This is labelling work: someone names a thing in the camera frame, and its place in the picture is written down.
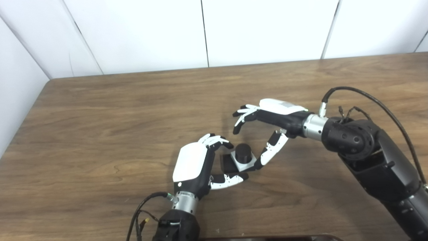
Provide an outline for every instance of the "wire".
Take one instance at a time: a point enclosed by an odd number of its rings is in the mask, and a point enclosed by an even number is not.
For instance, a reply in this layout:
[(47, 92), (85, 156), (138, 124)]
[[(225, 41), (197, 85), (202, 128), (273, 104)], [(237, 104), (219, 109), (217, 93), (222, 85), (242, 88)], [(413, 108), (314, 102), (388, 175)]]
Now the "wire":
[(358, 111), (358, 112), (361, 112), (369, 121), (371, 121), (372, 119), (370, 118), (370, 115), (367, 113), (367, 112), (365, 112), (364, 110), (362, 110), (362, 109), (360, 109), (359, 107), (357, 107), (357, 106), (354, 106), (354, 107), (352, 107), (351, 109), (349, 109), (349, 111), (348, 111), (348, 114), (346, 115), (346, 118), (345, 118), (345, 123), (347, 123), (348, 122), (348, 120), (349, 120), (349, 117), (351, 116), (351, 112), (353, 111), (353, 110), (356, 110), (356, 111)]
[(168, 193), (167, 192), (156, 192), (156, 193), (152, 193), (152, 194), (150, 194), (149, 196), (147, 196), (139, 205), (138, 205), (138, 207), (137, 207), (137, 209), (135, 210), (135, 212), (134, 212), (134, 214), (132, 215), (132, 219), (131, 219), (131, 224), (129, 225), (129, 230), (128, 230), (128, 235), (126, 235), (126, 241), (129, 241), (129, 239), (131, 238), (131, 233), (132, 233), (132, 228), (134, 227), (134, 223), (135, 223), (135, 221), (136, 221), (136, 219), (137, 219), (137, 217), (138, 217), (138, 215), (139, 215), (139, 213), (140, 213), (140, 209), (141, 209), (141, 207), (148, 201), (148, 200), (150, 200), (151, 198), (154, 198), (154, 197), (160, 197), (160, 196), (162, 196), (162, 197), (167, 197), (168, 196)]
[(155, 217), (153, 214), (149, 213), (146, 210), (140, 210), (140, 212), (147, 213), (154, 221), (159, 222), (159, 219)]
[(367, 97), (371, 101), (375, 102), (378, 106), (380, 106), (388, 114), (389, 117), (391, 117), (391, 119), (394, 121), (394, 123), (397, 125), (397, 127), (400, 129), (401, 133), (403, 134), (404, 139), (406, 140), (406, 143), (409, 146), (410, 153), (412, 154), (412, 158), (413, 158), (413, 161), (415, 163), (416, 169), (418, 171), (419, 178), (421, 179), (422, 183), (426, 186), (427, 182), (425, 180), (425, 176), (424, 176), (424, 173), (422, 171), (421, 164), (419, 163), (418, 157), (416, 156), (415, 147), (413, 146), (412, 141), (410, 140), (409, 135), (407, 134), (406, 130), (401, 125), (401, 123), (397, 119), (397, 117), (395, 117), (394, 114), (380, 100), (376, 99), (374, 96), (368, 94), (367, 92), (364, 92), (364, 91), (359, 90), (359, 89), (354, 88), (354, 87), (339, 86), (339, 87), (331, 88), (330, 90), (327, 91), (327, 93), (324, 95), (324, 97), (322, 98), (321, 101), (323, 103), (327, 104), (328, 103), (328, 98), (336, 90), (350, 90), (350, 91), (353, 91), (353, 92), (357, 92), (357, 93), (359, 93), (359, 94)]

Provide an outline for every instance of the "robotic hand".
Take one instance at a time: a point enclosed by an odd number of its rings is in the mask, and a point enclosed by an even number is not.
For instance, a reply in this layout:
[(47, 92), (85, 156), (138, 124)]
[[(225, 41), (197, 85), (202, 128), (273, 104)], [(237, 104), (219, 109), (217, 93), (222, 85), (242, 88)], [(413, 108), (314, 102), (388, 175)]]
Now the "robotic hand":
[(321, 118), (312, 112), (308, 112), (306, 108), (300, 105), (276, 99), (262, 99), (260, 106), (243, 105), (241, 109), (233, 113), (233, 116), (239, 116), (233, 129), (235, 135), (241, 131), (245, 122), (255, 120), (278, 126), (281, 129), (273, 132), (258, 159), (254, 157), (247, 144), (239, 144), (236, 151), (232, 152), (231, 155), (223, 155), (222, 169), (224, 173), (261, 169), (281, 150), (289, 138), (301, 136), (321, 140), (322, 126), (327, 121), (327, 118)]
[(181, 148), (172, 175), (175, 195), (169, 194), (172, 209), (159, 219), (153, 241), (196, 241), (200, 231), (195, 218), (198, 201), (211, 189), (227, 188), (248, 178), (246, 173), (211, 174), (215, 151), (221, 146), (233, 148), (224, 137), (207, 134)]
[[(362, 92), (351, 87), (339, 88)], [(375, 99), (365, 92), (362, 94)], [(392, 139), (368, 115), (368, 120), (344, 119), (343, 113), (342, 117), (324, 117), (328, 96), (323, 99), (319, 115), (308, 112), (302, 106), (276, 99), (262, 99), (260, 106), (242, 106), (233, 113), (234, 117), (239, 116), (234, 134), (240, 132), (245, 122), (255, 120), (278, 126), (281, 130), (273, 133), (261, 157), (251, 167), (241, 168), (237, 157), (225, 155), (222, 160), (225, 173), (260, 169), (288, 138), (300, 136), (321, 141), (327, 150), (338, 153), (364, 190), (387, 208), (413, 241), (428, 240), (428, 192), (424, 189), (426, 184), (422, 171), (418, 169), (418, 174)], [(383, 104), (376, 101), (400, 127), (419, 168), (413, 146), (401, 124)]]

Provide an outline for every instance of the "connector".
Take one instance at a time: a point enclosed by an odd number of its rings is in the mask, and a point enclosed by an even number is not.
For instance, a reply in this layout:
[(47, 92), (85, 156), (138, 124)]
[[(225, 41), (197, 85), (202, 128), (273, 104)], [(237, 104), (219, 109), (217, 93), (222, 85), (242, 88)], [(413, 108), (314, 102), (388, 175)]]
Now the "connector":
[(323, 118), (323, 117), (325, 117), (326, 112), (327, 112), (327, 103), (321, 102), (320, 111), (318, 113), (318, 116)]
[(170, 200), (174, 204), (176, 204), (178, 202), (178, 197), (172, 195), (171, 193), (168, 193), (168, 195), (165, 198)]

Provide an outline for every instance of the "wooden table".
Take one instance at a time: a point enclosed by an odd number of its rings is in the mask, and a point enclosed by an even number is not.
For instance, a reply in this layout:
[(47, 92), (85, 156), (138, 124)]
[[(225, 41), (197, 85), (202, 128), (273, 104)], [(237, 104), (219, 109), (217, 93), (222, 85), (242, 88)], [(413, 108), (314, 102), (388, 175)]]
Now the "wooden table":
[[(416, 53), (51, 80), (0, 162), (0, 240), (124, 240), (137, 204), (154, 191), (173, 191), (182, 146), (214, 132), (259, 155), (276, 128), (252, 122), (232, 135), (239, 106), (276, 98), (317, 111), (324, 93), (340, 85), (390, 107), (428, 173), (427, 78), (428, 53)], [(338, 105), (367, 111), (410, 158), (398, 128), (374, 103), (339, 91), (327, 115), (337, 116)], [(216, 172), (219, 166), (217, 159)], [(170, 204), (154, 199), (144, 208), (159, 217)], [(335, 153), (303, 138), (244, 183), (211, 191), (197, 218), (201, 237), (408, 240)], [(155, 227), (146, 225), (146, 240)]]

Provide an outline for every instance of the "white wall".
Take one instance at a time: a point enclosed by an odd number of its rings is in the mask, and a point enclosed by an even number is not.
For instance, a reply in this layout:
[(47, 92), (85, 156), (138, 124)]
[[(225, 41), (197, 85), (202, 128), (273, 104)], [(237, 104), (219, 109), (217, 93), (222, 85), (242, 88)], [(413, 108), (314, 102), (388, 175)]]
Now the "white wall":
[(428, 52), (428, 37), (427, 36), (425, 36), (425, 38), (422, 40), (422, 42), (419, 45), (416, 52)]
[(325, 58), (411, 53), (427, 30), (427, 0), (342, 0)]
[(106, 74), (208, 67), (200, 0), (66, 0)]
[(321, 57), (338, 0), (202, 0), (210, 66)]
[(102, 74), (61, 0), (0, 0), (0, 16), (50, 78)]
[(0, 157), (47, 81), (0, 19)]

